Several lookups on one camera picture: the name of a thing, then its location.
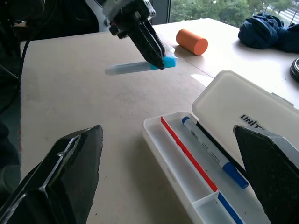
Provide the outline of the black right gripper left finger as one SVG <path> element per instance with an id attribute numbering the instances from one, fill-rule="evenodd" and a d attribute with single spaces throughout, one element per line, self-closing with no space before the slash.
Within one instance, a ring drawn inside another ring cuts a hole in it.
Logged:
<path id="1" fill-rule="evenodd" d="M 102 148 L 100 125 L 58 139 L 0 207 L 0 224 L 86 224 Z"/>

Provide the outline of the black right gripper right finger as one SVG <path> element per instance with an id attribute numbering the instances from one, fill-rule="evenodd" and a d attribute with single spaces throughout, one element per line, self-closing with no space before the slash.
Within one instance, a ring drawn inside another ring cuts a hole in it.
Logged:
<path id="1" fill-rule="evenodd" d="M 299 224 L 299 150 L 268 130 L 235 125 L 249 180 L 271 224 Z"/>

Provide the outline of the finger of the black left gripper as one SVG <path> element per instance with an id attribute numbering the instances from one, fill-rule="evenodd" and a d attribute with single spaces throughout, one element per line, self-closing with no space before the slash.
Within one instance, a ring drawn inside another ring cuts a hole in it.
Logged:
<path id="1" fill-rule="evenodd" d="M 165 49 L 150 21 L 145 19 L 139 26 L 142 32 L 142 49 L 147 61 L 162 61 Z"/>
<path id="2" fill-rule="evenodd" d="M 164 69 L 164 45 L 150 23 L 135 23 L 128 35 L 147 62 Z"/>

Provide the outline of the marker with light blue cap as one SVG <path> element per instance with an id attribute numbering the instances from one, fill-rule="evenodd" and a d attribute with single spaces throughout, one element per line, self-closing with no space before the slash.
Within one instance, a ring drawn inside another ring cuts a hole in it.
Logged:
<path id="1" fill-rule="evenodd" d="M 176 67 L 176 58 L 172 56 L 166 56 L 163 58 L 164 68 L 174 68 Z M 128 73 L 136 73 L 150 70 L 158 70 L 159 68 L 150 64 L 147 61 L 138 62 L 138 63 L 128 63 L 128 64 L 119 64 L 113 65 L 105 69 L 107 75 L 120 75 Z"/>

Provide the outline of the white marker with blue cap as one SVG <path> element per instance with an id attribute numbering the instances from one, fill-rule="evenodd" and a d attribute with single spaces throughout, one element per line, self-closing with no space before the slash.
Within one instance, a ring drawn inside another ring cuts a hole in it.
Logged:
<path id="1" fill-rule="evenodd" d="M 238 172 L 233 163 L 209 140 L 209 138 L 197 127 L 197 125 L 188 117 L 182 118 L 182 123 L 197 139 L 202 147 L 211 155 L 216 163 L 224 170 L 242 189 L 248 187 L 249 183 Z"/>

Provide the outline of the white plastic pencil case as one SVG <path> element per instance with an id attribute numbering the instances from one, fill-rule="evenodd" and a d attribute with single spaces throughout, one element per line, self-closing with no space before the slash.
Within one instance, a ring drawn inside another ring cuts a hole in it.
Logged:
<path id="1" fill-rule="evenodd" d="M 249 183 L 242 189 L 182 123 L 188 116 Z M 192 104 L 146 119 L 142 134 L 194 224 L 271 224 L 249 180 L 234 126 L 268 130 L 299 150 L 299 109 L 230 70 Z"/>

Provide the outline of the orange foam cylinder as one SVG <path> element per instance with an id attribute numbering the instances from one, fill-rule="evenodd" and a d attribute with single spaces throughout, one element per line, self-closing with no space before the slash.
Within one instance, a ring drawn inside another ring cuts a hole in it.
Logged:
<path id="1" fill-rule="evenodd" d="M 181 29 L 176 35 L 177 43 L 194 55 L 200 56 L 208 48 L 208 41 L 187 29 Z"/>

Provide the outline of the black round object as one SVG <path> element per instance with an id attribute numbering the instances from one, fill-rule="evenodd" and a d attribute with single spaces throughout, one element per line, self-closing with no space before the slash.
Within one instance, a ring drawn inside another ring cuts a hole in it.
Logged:
<path id="1" fill-rule="evenodd" d="M 299 83 L 299 57 L 292 62 L 290 66 L 290 75 L 297 83 Z"/>

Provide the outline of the dark blue crumpled cloth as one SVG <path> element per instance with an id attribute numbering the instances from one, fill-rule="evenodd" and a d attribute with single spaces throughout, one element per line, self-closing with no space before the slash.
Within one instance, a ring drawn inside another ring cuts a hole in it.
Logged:
<path id="1" fill-rule="evenodd" d="M 239 28 L 238 38 L 250 48 L 276 48 L 299 54 L 299 24 L 286 26 L 270 14 L 262 13 L 245 19 Z"/>

